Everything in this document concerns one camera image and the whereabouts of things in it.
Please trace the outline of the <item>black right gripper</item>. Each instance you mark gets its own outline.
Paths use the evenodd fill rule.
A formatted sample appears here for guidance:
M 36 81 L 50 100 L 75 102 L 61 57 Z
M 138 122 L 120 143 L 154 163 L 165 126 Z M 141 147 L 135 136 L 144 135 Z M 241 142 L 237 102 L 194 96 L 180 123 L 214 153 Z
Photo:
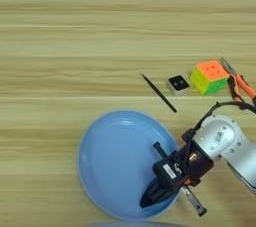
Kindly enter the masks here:
M 162 160 L 153 165 L 156 178 L 149 184 L 140 200 L 142 208 L 162 203 L 182 190 L 199 216 L 207 212 L 189 186 L 196 187 L 201 182 L 200 178 L 214 163 L 193 141 L 194 135 L 194 129 L 186 131 L 182 135 L 186 144 L 170 155 L 166 154 L 159 142 L 153 145 Z

